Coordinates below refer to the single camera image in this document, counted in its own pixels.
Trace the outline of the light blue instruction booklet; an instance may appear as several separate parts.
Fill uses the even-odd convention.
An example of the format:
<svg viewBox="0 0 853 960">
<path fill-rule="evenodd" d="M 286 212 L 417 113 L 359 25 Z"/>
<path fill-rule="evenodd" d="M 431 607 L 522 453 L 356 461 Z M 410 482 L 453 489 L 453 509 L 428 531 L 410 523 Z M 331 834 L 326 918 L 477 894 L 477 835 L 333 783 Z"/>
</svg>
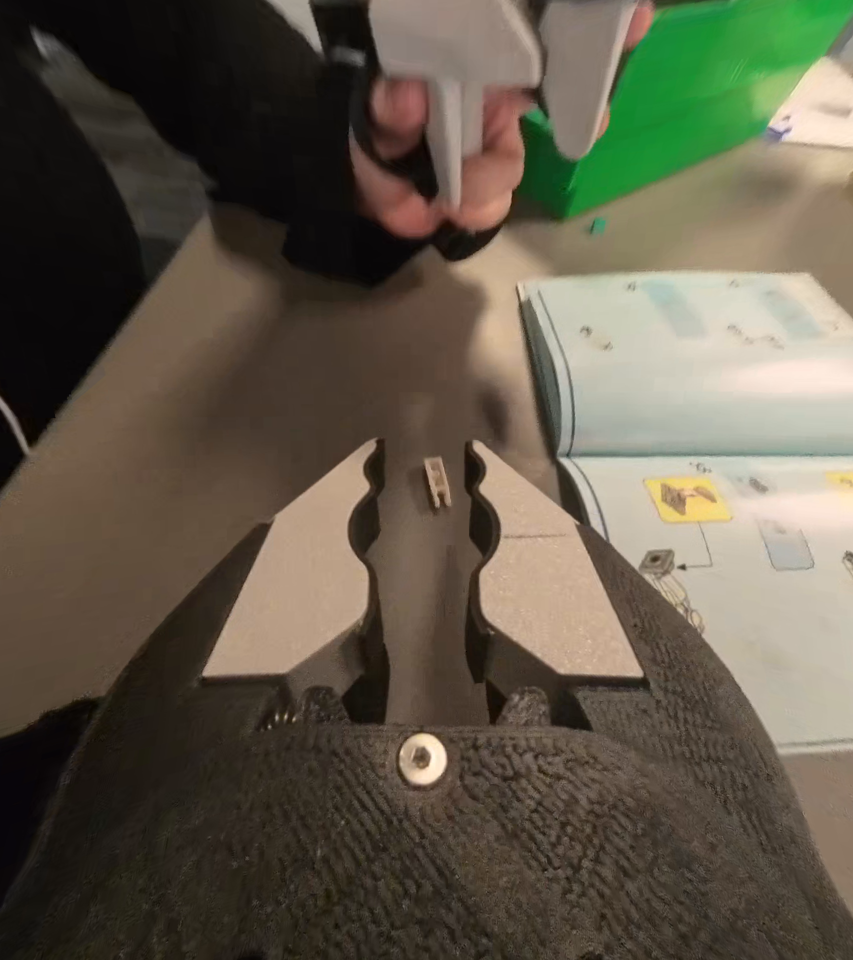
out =
<svg viewBox="0 0 853 960">
<path fill-rule="evenodd" d="M 807 273 L 516 292 L 582 520 L 705 638 L 782 754 L 853 751 L 853 319 Z"/>
</svg>

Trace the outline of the person's left forearm black sleeve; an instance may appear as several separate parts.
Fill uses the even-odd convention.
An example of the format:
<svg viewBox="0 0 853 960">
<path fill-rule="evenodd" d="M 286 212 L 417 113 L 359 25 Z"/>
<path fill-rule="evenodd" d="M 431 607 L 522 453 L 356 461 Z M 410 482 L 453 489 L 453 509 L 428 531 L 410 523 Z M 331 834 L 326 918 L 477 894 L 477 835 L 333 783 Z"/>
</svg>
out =
<svg viewBox="0 0 853 960">
<path fill-rule="evenodd" d="M 350 156 L 352 79 L 266 2 L 23 2 L 25 17 L 132 98 L 218 202 L 286 228 L 294 267 L 375 286 L 421 251 L 468 259 L 503 226 L 422 239 L 365 216 Z"/>
</svg>

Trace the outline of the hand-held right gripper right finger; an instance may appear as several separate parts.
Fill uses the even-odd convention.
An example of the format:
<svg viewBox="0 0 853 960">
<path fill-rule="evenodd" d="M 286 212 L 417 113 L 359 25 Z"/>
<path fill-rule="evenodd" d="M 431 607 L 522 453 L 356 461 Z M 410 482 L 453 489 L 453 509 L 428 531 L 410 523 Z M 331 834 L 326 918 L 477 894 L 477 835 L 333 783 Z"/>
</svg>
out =
<svg viewBox="0 0 853 960">
<path fill-rule="evenodd" d="M 465 650 L 476 684 L 508 698 L 590 685 L 636 687 L 645 672 L 575 518 L 487 444 L 465 446 L 469 576 Z"/>
</svg>

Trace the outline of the person's black clothing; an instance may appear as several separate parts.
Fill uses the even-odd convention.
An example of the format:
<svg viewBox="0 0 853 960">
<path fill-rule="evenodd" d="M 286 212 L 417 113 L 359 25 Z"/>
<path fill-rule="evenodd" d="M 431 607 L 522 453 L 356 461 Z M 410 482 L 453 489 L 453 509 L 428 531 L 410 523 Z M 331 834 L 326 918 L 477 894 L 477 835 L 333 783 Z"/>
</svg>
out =
<svg viewBox="0 0 853 960">
<path fill-rule="evenodd" d="M 142 235 L 101 153 L 46 84 L 35 31 L 82 61 L 33 26 L 23 3 L 0 2 L 0 495 L 148 281 Z M 197 208 L 212 187 L 164 141 L 180 155 L 177 173 L 197 170 Z"/>
</svg>

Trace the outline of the person's left hand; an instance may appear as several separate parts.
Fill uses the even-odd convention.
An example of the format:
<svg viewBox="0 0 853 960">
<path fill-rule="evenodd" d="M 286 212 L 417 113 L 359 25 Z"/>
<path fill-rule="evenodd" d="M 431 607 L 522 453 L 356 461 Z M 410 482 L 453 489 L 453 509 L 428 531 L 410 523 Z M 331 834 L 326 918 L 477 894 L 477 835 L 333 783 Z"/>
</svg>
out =
<svg viewBox="0 0 853 960">
<path fill-rule="evenodd" d="M 493 88 L 485 94 L 482 148 L 464 162 L 458 205 L 426 199 L 410 181 L 375 162 L 351 134 L 349 155 L 363 214 L 406 239 L 427 238 L 445 224 L 470 234 L 499 226 L 524 174 L 521 118 L 532 106 L 519 89 Z M 423 82 L 377 78 L 369 108 L 372 148 L 379 157 L 395 160 L 417 148 L 429 118 Z"/>
</svg>

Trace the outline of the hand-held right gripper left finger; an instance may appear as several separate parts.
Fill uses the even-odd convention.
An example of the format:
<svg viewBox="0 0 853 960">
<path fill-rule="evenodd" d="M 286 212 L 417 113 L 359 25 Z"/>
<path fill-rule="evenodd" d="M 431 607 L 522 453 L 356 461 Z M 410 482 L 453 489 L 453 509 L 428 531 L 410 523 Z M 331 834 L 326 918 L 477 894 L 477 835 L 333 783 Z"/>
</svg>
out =
<svg viewBox="0 0 853 960">
<path fill-rule="evenodd" d="M 347 693 L 383 667 L 367 552 L 380 532 L 385 442 L 372 438 L 269 521 L 204 665 L 206 683 Z"/>
</svg>

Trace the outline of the light grey lego hinge plate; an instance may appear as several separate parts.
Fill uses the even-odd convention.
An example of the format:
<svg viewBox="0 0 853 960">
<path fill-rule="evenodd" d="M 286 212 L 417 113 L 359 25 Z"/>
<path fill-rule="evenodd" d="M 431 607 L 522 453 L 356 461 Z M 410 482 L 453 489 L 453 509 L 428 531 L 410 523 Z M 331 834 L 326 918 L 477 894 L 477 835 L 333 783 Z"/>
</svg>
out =
<svg viewBox="0 0 853 960">
<path fill-rule="evenodd" d="M 430 505 L 434 511 L 453 507 L 453 494 L 443 458 L 426 457 L 422 461 Z"/>
</svg>

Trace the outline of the green plastic bin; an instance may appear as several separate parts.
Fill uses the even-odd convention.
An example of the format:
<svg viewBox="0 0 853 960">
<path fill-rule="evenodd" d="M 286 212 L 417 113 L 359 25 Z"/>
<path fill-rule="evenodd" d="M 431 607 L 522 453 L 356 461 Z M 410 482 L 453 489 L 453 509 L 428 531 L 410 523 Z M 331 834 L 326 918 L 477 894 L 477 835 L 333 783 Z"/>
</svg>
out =
<svg viewBox="0 0 853 960">
<path fill-rule="evenodd" d="M 768 128 L 853 20 L 853 1 L 657 2 L 615 86 L 609 125 L 578 161 L 535 110 L 518 194 L 560 220 L 596 209 Z"/>
</svg>

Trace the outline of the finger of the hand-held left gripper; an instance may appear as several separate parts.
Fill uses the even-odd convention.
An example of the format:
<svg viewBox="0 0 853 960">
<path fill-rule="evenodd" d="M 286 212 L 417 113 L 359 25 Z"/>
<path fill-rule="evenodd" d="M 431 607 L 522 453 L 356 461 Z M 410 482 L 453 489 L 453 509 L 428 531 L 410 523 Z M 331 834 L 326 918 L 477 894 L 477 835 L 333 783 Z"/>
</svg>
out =
<svg viewBox="0 0 853 960">
<path fill-rule="evenodd" d="M 586 157 L 601 136 L 637 7 L 631 1 L 550 1 L 542 10 L 540 105 L 558 153 L 569 161 Z"/>
<path fill-rule="evenodd" d="M 458 210 L 464 162 L 481 152 L 488 89 L 535 90 L 538 34 L 511 1 L 372 1 L 372 40 L 391 78 L 425 83 L 425 142 L 438 199 Z"/>
</svg>

